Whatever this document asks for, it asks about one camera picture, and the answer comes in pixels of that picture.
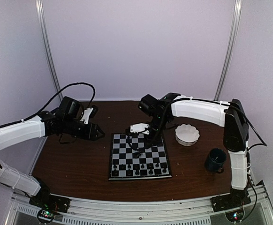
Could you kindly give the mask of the black grey chessboard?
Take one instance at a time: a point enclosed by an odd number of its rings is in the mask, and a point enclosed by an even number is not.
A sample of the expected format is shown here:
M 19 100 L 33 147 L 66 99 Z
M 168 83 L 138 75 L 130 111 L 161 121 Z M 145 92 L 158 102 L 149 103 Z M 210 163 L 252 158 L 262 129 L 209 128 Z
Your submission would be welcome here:
M 111 136 L 111 150 L 109 161 L 109 180 L 124 181 L 124 180 L 142 180 L 142 179 L 162 179 L 171 178 L 172 171 L 170 161 L 168 158 L 167 147 L 165 139 L 162 136 L 160 144 L 142 151 L 139 158 L 133 158 L 133 153 L 144 147 L 144 135 L 138 134 L 127 136 L 126 134 L 112 134 Z M 150 169 L 147 168 L 149 163 L 153 164 L 153 175 L 149 175 Z M 162 165 L 167 164 L 167 175 L 162 174 Z M 126 176 L 127 165 L 131 164 L 131 176 Z M 139 164 L 138 176 L 135 175 L 133 164 Z M 126 170 L 120 170 L 119 165 L 126 165 Z M 112 176 L 112 171 L 116 169 L 119 171 L 118 177 Z

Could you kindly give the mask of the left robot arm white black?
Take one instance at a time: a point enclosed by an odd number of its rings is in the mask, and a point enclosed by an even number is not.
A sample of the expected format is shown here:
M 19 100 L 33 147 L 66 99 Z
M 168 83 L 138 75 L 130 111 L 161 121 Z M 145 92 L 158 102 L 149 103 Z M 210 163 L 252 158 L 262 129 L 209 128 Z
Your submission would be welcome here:
M 35 114 L 18 121 L 0 125 L 0 151 L 18 143 L 50 135 L 70 135 L 75 139 L 96 141 L 105 137 L 99 125 L 90 120 L 98 108 L 88 104 L 86 108 L 70 97 L 63 97 L 52 111 L 42 107 Z M 24 174 L 0 160 L 0 183 L 35 198 L 43 208 L 50 208 L 54 198 L 49 187 L 40 179 Z

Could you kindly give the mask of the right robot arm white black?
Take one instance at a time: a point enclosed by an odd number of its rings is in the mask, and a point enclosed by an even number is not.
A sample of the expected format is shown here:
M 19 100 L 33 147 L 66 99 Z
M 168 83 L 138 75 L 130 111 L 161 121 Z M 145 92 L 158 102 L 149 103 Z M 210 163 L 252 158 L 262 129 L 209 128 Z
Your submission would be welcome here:
M 227 203 L 238 206 L 244 199 L 249 174 L 249 130 L 254 126 L 246 117 L 242 103 L 231 101 L 211 101 L 187 97 L 179 93 L 168 93 L 161 99 L 147 94 L 138 103 L 138 108 L 152 118 L 140 128 L 131 128 L 133 133 L 144 134 L 144 147 L 147 149 L 159 142 L 166 124 L 175 117 L 207 121 L 224 128 L 223 145 L 228 150 L 231 162 L 231 191 Z

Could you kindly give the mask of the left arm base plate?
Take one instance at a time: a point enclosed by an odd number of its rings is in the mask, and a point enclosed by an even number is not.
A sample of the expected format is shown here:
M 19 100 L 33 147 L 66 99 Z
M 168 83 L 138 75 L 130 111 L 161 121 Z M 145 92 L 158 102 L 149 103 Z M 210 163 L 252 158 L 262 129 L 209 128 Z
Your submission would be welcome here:
M 56 195 L 49 195 L 47 200 L 41 200 L 36 196 L 29 197 L 29 204 L 37 206 L 51 213 L 67 213 L 70 199 Z

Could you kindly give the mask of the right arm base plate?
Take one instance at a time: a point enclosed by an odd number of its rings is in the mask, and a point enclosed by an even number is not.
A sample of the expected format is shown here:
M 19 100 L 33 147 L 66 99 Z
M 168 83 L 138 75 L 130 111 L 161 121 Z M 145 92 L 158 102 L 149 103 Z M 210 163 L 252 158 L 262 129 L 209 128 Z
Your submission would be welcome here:
M 241 196 L 239 194 L 218 195 L 211 198 L 212 208 L 214 212 L 240 208 L 243 205 L 251 203 L 248 195 Z

